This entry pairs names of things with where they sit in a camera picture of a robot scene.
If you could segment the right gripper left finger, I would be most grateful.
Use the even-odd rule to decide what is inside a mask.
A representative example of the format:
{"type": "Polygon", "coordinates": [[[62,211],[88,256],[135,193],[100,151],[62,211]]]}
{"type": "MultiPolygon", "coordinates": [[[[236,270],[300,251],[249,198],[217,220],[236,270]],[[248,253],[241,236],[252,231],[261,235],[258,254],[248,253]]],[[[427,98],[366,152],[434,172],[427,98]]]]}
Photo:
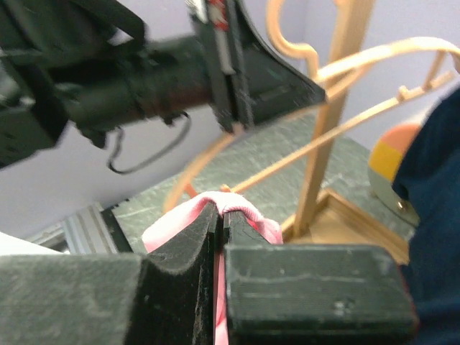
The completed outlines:
{"type": "Polygon", "coordinates": [[[212,344],[216,229],[207,205],[150,254],[1,258],[3,344],[212,344]]]}

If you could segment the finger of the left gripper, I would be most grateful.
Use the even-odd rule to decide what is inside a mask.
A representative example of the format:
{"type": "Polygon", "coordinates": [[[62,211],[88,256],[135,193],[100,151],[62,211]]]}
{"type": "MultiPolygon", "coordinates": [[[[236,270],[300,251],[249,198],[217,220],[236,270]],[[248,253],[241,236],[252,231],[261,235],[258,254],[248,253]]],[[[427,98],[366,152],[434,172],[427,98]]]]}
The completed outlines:
{"type": "Polygon", "coordinates": [[[241,124],[266,124],[326,100],[322,87],[277,56],[260,37],[242,1],[234,2],[233,18],[241,124]]]}

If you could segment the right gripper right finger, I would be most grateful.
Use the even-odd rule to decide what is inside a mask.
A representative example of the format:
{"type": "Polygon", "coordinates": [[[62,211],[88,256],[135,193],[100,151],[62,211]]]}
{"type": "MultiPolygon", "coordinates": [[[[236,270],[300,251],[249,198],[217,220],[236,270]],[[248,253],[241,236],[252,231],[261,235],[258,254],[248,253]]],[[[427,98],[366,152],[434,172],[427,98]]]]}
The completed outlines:
{"type": "Polygon", "coordinates": [[[224,216],[230,344],[406,344],[418,317],[396,261],[366,244],[271,244],[224,216]]]}

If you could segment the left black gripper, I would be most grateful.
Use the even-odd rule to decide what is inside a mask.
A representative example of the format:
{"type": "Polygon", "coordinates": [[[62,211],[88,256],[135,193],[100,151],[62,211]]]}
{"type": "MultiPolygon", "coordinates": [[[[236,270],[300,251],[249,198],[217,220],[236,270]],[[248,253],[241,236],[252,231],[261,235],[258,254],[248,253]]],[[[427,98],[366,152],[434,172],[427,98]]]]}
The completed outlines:
{"type": "Polygon", "coordinates": [[[166,124],[211,103],[221,128],[252,120],[238,1],[186,1],[195,36],[150,42],[123,58],[90,60],[55,73],[67,117],[96,147],[117,127],[152,117],[166,124]]]}

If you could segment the wooden hanger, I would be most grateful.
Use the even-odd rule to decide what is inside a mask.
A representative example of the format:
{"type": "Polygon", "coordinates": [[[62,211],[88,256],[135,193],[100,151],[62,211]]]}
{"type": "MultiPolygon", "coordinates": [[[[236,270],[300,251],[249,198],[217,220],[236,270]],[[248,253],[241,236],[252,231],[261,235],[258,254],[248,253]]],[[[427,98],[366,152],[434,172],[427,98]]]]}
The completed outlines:
{"type": "MultiPolygon", "coordinates": [[[[451,55],[455,62],[455,68],[459,73],[459,47],[451,42],[436,37],[411,37],[404,40],[398,40],[356,52],[319,68],[318,53],[310,45],[306,43],[288,42],[282,35],[279,17],[284,2],[285,1],[269,1],[267,5],[266,27],[270,42],[278,52],[290,58],[305,59],[308,64],[310,76],[313,77],[315,82],[323,84],[323,86],[326,87],[326,101],[320,106],[311,106],[289,114],[289,116],[297,116],[301,112],[307,111],[307,109],[310,110],[310,108],[315,110],[316,108],[319,109],[316,119],[317,129],[315,129],[316,132],[310,143],[277,161],[273,165],[270,165],[256,175],[251,176],[234,188],[225,190],[225,193],[243,192],[276,173],[278,170],[283,169],[292,162],[310,153],[314,156],[312,158],[314,162],[309,163],[313,170],[310,178],[305,175],[304,187],[307,189],[316,188],[316,190],[318,190],[321,177],[315,174],[320,174],[320,165],[326,164],[330,155],[330,148],[326,150],[322,149],[322,146],[330,146],[329,143],[334,141],[337,136],[370,120],[376,115],[417,97],[424,96],[426,93],[450,82],[453,78],[452,72],[444,73],[439,77],[437,76],[438,70],[448,54],[451,55]],[[423,85],[411,90],[401,86],[396,97],[383,101],[356,115],[344,124],[338,125],[342,110],[334,110],[333,107],[342,107],[344,105],[344,100],[349,89],[364,77],[374,65],[399,55],[424,51],[434,51],[436,52],[436,57],[428,71],[423,85]]],[[[352,43],[358,44],[359,35],[362,37],[362,34],[364,34],[365,27],[367,26],[365,22],[369,19],[369,13],[374,6],[373,1],[335,1],[335,3],[338,14],[336,28],[331,41],[331,54],[339,54],[339,50],[342,51],[342,48],[345,48],[346,45],[351,46],[352,43]]],[[[236,135],[223,134],[207,149],[202,151],[202,153],[184,169],[175,187],[165,199],[163,206],[163,211],[165,213],[176,207],[182,194],[187,193],[191,198],[197,195],[196,190],[191,185],[195,176],[241,133],[242,129],[237,129],[236,135]]]]}

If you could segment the pink t shirt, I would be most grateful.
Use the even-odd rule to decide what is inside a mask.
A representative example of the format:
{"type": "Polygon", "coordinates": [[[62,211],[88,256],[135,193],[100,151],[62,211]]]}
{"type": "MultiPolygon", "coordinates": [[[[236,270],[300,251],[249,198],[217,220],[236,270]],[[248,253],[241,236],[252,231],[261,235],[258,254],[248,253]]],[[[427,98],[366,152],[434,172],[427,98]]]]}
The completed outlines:
{"type": "Polygon", "coordinates": [[[280,225],[243,196],[210,191],[142,235],[147,278],[127,344],[227,344],[224,245],[282,244],[280,225]]]}

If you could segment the navy blue t shirt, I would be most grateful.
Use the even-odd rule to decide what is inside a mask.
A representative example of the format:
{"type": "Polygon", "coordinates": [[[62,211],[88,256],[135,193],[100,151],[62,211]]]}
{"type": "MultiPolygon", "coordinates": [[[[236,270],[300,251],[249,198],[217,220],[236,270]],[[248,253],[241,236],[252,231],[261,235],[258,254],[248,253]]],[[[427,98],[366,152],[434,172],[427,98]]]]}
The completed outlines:
{"type": "Polygon", "coordinates": [[[420,320],[413,344],[459,343],[459,91],[442,100],[400,164],[392,189],[420,221],[401,267],[420,320]]]}

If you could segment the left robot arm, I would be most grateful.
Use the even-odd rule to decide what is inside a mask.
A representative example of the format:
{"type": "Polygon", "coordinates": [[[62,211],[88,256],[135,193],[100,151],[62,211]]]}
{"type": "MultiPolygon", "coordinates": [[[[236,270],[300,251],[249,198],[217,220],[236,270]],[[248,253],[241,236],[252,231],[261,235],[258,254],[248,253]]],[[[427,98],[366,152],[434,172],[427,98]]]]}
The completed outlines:
{"type": "Polygon", "coordinates": [[[1,166],[54,147],[68,122],[99,148],[148,118],[209,105],[228,133],[322,104],[326,93],[278,57],[241,1],[188,1],[191,35],[148,41],[117,1],[1,3],[1,166]]]}

